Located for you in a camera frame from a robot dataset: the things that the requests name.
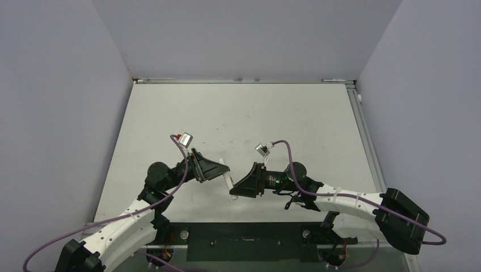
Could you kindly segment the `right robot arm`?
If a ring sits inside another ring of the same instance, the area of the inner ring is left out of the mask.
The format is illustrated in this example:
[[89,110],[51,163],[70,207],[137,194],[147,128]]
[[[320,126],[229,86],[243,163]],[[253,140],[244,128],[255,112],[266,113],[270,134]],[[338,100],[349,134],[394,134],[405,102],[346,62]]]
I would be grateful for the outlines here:
[[429,215],[398,189],[384,193],[358,193],[317,182],[299,162],[282,171],[269,171],[254,163],[249,173],[229,190],[232,196],[256,198],[265,190],[280,195],[293,192],[291,201],[307,210],[336,212],[361,218],[363,223],[342,227],[331,220],[321,226],[321,237],[334,243],[341,237],[387,241],[395,249],[417,255],[423,244]]

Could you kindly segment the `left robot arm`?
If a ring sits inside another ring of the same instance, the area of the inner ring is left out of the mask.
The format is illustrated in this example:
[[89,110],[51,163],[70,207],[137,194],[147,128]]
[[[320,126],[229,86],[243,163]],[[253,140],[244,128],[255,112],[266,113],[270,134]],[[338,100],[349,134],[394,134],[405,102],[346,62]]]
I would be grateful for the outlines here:
[[155,162],[147,170],[145,185],[136,200],[120,215],[81,241],[70,240],[62,249],[56,271],[112,271],[140,247],[161,244],[169,236],[163,215],[173,198],[167,191],[183,182],[204,182],[230,168],[203,157],[196,149],[174,168]]

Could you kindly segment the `white remote control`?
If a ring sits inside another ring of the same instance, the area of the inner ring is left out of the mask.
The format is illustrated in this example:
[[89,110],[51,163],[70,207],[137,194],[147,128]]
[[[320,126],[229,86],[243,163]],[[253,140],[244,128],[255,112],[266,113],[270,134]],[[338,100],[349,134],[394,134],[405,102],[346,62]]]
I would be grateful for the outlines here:
[[228,170],[227,172],[223,173],[222,174],[224,180],[225,180],[225,183],[226,183],[226,186],[227,186],[227,190],[228,190],[228,193],[231,197],[231,199],[233,201],[236,201],[238,199],[238,196],[237,195],[231,195],[230,194],[230,190],[234,187],[234,184],[233,184],[233,179],[231,178],[231,174],[230,174],[230,170]]

